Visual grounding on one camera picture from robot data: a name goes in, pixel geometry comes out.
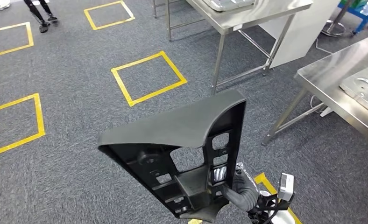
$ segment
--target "table leg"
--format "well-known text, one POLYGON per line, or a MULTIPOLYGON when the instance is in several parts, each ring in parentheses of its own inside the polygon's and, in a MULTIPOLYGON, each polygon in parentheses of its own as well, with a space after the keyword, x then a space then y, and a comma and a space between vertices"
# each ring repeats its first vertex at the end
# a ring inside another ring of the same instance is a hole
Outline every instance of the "table leg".
POLYGON ((276 131, 280 128, 280 126, 283 124, 283 122, 289 117, 291 112, 296 108, 296 106, 299 104, 299 102, 302 100, 302 98, 307 93, 307 90, 305 88, 302 88, 301 91, 296 95, 294 100, 291 102, 289 107, 280 115, 277 122, 273 125, 273 127, 268 132, 267 136, 262 140, 263 145, 267 145, 267 143, 271 140, 273 136, 276 135, 276 131))
POLYGON ((268 74, 268 72, 270 70, 270 66, 272 64, 272 61, 275 58, 276 53, 279 50, 279 47, 282 44, 284 37, 286 36, 287 30, 289 30, 291 22, 294 19, 294 16, 295 16, 295 14, 292 14, 292 15, 289 16, 289 18, 287 19, 286 24, 283 27, 282 33, 280 34, 279 38, 275 41, 275 44, 273 45, 271 53, 270 53, 270 58, 268 58, 267 62, 266 62, 266 64, 268 64, 268 66, 264 68, 263 75, 268 74))
POLYGON ((152 9, 154 10, 154 18, 156 18, 156 6, 155 6, 155 0, 152 0, 152 9))
POLYGON ((216 67, 214 68, 213 80, 212 80, 212 95, 216 94, 217 81, 219 78, 220 63, 222 57, 222 51, 224 49, 225 35, 220 36, 219 51, 217 53, 216 67))
POLYGON ((166 28, 168 29, 168 40, 171 41, 171 29, 170 29, 170 7, 169 7, 169 0, 166 0, 165 4, 166 9, 166 28))

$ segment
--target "stainless steel table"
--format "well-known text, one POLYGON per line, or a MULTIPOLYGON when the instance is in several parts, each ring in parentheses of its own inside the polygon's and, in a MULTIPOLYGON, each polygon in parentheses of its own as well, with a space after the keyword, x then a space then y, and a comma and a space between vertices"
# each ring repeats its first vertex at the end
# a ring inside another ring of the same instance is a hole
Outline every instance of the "stainless steel table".
POLYGON ((262 143, 267 144, 277 133, 323 106, 330 107, 368 138, 368 110, 339 87, 343 79, 367 67, 368 38, 299 69, 294 79, 303 88, 280 116, 262 143), (314 94, 322 103, 283 124, 307 91, 314 94))
MULTIPOLYGON (((269 71, 269 67, 279 49, 287 30, 294 18, 295 13, 308 9, 312 0, 256 0, 251 6, 240 7, 234 10, 217 12, 210 8, 203 0, 186 0, 196 11, 198 11, 220 34, 219 50, 217 54, 217 62, 214 69, 214 75, 212 79, 212 94, 215 94, 217 86, 226 84, 247 74, 253 73, 257 70, 264 69, 264 73, 269 71), (276 40, 270 53, 265 51, 260 45, 258 45, 250 36, 242 31, 242 29, 252 27, 272 19, 276 19, 282 16, 290 15, 282 33, 276 40), (238 31, 243 35, 250 43, 256 46, 266 57, 267 61, 264 65, 257 68, 248 70, 224 81, 218 82, 219 68, 224 48, 225 36, 229 33, 238 31)), ((179 28, 185 25, 192 24, 197 21, 191 21, 175 26, 170 26, 170 6, 169 0, 166 0, 166 23, 168 30, 168 38, 171 40, 171 30, 179 28)))

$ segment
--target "white cable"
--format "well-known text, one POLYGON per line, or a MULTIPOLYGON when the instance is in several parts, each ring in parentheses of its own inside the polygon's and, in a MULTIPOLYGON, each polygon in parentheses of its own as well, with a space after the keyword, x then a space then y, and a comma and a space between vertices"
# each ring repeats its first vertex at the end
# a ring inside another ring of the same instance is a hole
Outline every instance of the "white cable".
POLYGON ((311 97, 311 101, 309 102, 309 104, 311 105, 311 109, 313 109, 313 99, 315 98, 315 95, 313 95, 311 97))
POLYGON ((320 48, 320 47, 318 46, 318 44, 319 44, 319 39, 318 39, 318 38, 316 38, 316 49, 321 50, 321 51, 324 51, 324 52, 326 52, 326 53, 328 53, 328 54, 330 54, 330 55, 332 55, 332 54, 333 54, 332 52, 330 52, 330 51, 328 51, 328 50, 324 50, 323 48, 320 48))

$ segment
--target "yellow floor marking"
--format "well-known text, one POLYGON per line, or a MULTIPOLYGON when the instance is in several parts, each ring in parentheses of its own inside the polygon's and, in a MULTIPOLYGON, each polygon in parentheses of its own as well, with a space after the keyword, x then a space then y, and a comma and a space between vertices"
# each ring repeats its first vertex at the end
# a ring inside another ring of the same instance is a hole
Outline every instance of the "yellow floor marking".
POLYGON ((14 142, 12 144, 9 144, 7 146, 1 147, 0 148, 0 153, 3 153, 5 151, 8 151, 9 149, 12 149, 12 148, 15 148, 17 146, 23 145, 27 142, 30 142, 34 139, 38 139, 38 138, 45 135, 44 121, 43 121, 43 118, 42 118, 41 101, 40 101, 40 95, 38 93, 32 94, 32 95, 27 96, 27 97, 23 97, 21 99, 11 101, 11 102, 3 104, 3 105, 0 105, 0 110, 2 110, 4 108, 7 108, 9 106, 13 106, 13 105, 18 104, 18 103, 21 103, 23 101, 29 100, 29 99, 34 99, 35 116, 37 118, 38 133, 34 134, 32 136, 29 136, 27 138, 24 138, 22 140, 19 140, 17 142, 14 142))
POLYGON ((140 59, 138 61, 135 61, 135 62, 132 62, 132 63, 129 63, 129 64, 125 64, 125 65, 122 65, 122 66, 119 66, 119 67, 116 67, 116 68, 113 68, 111 69, 111 72, 113 73, 114 77, 115 77, 115 80, 117 81, 118 83, 118 86, 120 87, 127 103, 129 104, 129 106, 134 106, 135 104, 138 104, 146 99, 149 99, 149 98, 152 98, 154 96, 157 96, 161 93, 164 93, 166 91, 169 91, 173 88, 176 88, 178 86, 181 86, 182 84, 185 84, 187 83, 187 80, 184 78, 184 76, 180 73, 180 71, 177 69, 177 67, 173 64, 173 62, 168 58, 168 56, 165 54, 164 51, 160 51, 158 54, 154 54, 154 55, 151 55, 151 56, 148 56, 146 58, 143 58, 143 59, 140 59), (143 63, 143 62, 146 62, 148 60, 152 60, 154 58, 157 58, 157 57, 162 57, 163 59, 165 59, 165 61, 168 63, 168 65, 172 68, 172 70, 174 71, 174 73, 177 75, 177 77, 180 79, 180 81, 176 82, 176 83, 173 83, 171 85, 168 85, 160 90, 157 90, 155 92, 152 92, 150 94, 147 94, 143 97, 140 97, 138 99, 135 99, 133 100, 130 95, 129 95, 129 92, 127 91, 121 77, 119 76, 118 74, 118 71, 119 70, 122 70, 124 68, 128 68, 128 67, 131 67, 131 66, 134 66, 134 65, 137 65, 137 64, 140 64, 140 63, 143 63))
POLYGON ((188 224, 201 224, 202 220, 199 219, 191 219, 188 224))
MULTIPOLYGON (((264 186, 267 188, 267 190, 269 191, 269 193, 271 194, 277 194, 276 189, 272 186, 272 184, 269 182, 269 180, 267 179, 267 177, 265 176, 265 173, 261 173, 258 176, 255 177, 255 182, 257 184, 264 184, 264 186)), ((297 216, 293 213, 293 211, 289 208, 288 212, 293 216, 296 224, 302 224, 299 219, 297 218, 297 216)))
POLYGON ((4 29, 10 29, 10 28, 20 27, 20 26, 26 26, 27 37, 28 37, 28 44, 26 44, 24 46, 21 46, 21 47, 9 49, 9 50, 4 50, 4 51, 0 52, 0 55, 11 53, 11 52, 14 52, 14 51, 17 51, 17 50, 21 50, 21 49, 24 49, 24 48, 28 48, 28 47, 31 47, 31 46, 34 45, 33 35, 31 34, 30 22, 24 22, 24 23, 19 23, 19 24, 16 24, 16 25, 8 26, 8 27, 2 27, 2 28, 0 28, 0 31, 1 30, 4 30, 4 29))
POLYGON ((96 7, 84 9, 84 13, 85 13, 85 16, 88 19, 89 24, 91 25, 91 27, 92 27, 93 30, 103 29, 103 28, 106 28, 106 27, 110 27, 110 26, 114 26, 114 25, 118 25, 118 24, 121 24, 121 23, 124 23, 124 22, 128 22, 128 21, 134 20, 134 15, 133 15, 132 11, 130 11, 130 9, 127 7, 127 5, 122 0, 116 1, 116 2, 112 2, 112 3, 108 3, 108 4, 104 4, 104 5, 101 5, 101 6, 96 6, 96 7), (115 5, 115 4, 121 4, 122 7, 126 10, 126 12, 127 12, 127 14, 129 15, 130 18, 97 27, 95 25, 95 23, 93 22, 93 20, 91 18, 91 15, 89 14, 89 11, 91 11, 93 9, 101 8, 101 7, 115 5))

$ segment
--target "mounting hole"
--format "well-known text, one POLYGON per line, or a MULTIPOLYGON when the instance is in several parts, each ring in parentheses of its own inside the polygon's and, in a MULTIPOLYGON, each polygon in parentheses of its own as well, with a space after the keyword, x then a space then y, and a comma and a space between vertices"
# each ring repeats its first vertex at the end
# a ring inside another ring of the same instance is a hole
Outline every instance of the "mounting hole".
POLYGON ((165 174, 165 175, 157 177, 156 180, 158 180, 160 184, 166 183, 166 182, 171 181, 171 176, 169 174, 165 174))
POLYGON ((179 172, 200 167, 205 162, 202 148, 178 148, 170 153, 179 172))
POLYGON ((225 148, 229 141, 229 134, 222 133, 217 135, 212 140, 212 145, 214 150, 225 148))
POLYGON ((223 163, 226 163, 226 161, 228 160, 228 154, 219 156, 219 157, 214 157, 213 158, 213 165, 217 166, 223 163))
POLYGON ((174 203, 180 203, 182 200, 184 200, 183 197, 176 198, 174 199, 174 203))

